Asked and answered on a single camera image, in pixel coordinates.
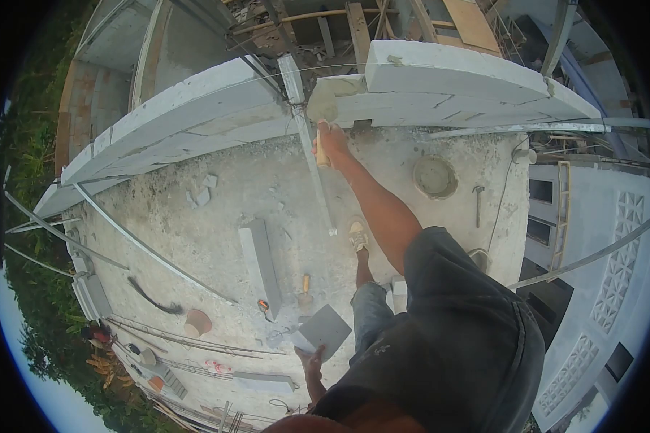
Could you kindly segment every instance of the leg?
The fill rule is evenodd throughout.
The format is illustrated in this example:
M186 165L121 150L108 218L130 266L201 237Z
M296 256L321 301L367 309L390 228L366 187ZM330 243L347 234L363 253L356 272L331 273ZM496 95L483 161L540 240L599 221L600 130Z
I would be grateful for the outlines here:
M368 267L368 250L366 247L363 247L356 252L356 258L358 259L358 266L356 267L356 288L358 289L366 283L373 283L373 275L371 275L371 270Z
M349 229L349 241L356 251L356 292L351 299L354 310L354 341L356 353L349 361L353 364L376 341L394 317L385 302L385 289L376 284L369 269L368 237L360 221L355 221Z

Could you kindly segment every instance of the trowel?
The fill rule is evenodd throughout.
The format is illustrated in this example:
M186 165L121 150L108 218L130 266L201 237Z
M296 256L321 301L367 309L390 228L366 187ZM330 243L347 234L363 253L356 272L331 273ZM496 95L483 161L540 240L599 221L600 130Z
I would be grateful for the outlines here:
M303 274L303 292L299 293L296 297L299 299L299 309L301 314L307 315L308 311L311 309L311 304L313 303L313 295L308 293L308 288L311 285L311 276L308 274Z
M305 115L313 123L318 123L320 119L325 119L330 123L337 118L338 110L335 92L330 88L328 80L318 80L315 83L308 105L305 107ZM315 163L318 167L330 166L330 159L320 145L320 130L317 131L315 137Z

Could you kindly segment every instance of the wooden handle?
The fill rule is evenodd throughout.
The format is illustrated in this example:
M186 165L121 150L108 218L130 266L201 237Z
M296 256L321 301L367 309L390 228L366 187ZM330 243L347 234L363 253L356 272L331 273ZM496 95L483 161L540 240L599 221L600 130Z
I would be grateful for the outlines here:
M315 136L315 163L318 167L330 166L330 159L320 145L320 130L318 130L318 134Z

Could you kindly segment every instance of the worker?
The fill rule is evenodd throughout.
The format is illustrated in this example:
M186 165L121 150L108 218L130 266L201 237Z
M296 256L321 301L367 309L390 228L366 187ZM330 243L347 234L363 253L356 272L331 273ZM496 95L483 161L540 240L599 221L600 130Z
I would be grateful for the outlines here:
M321 146L354 191L373 238L407 282L407 313L394 315L369 269L369 237L355 221L355 354L330 389L324 346L302 361L312 403L265 432L520 432L537 395L544 340L528 306L479 270L443 227L422 229L347 146L318 123Z

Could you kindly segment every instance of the hammer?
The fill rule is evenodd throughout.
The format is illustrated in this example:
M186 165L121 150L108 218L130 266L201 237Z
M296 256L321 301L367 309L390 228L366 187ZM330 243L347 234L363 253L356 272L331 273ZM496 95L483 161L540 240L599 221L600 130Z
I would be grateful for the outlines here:
M484 191L483 186L475 186L474 189L472 190L472 193L477 192L477 228L479 228L479 215L482 209L482 200L479 198L479 195L481 194L482 191Z

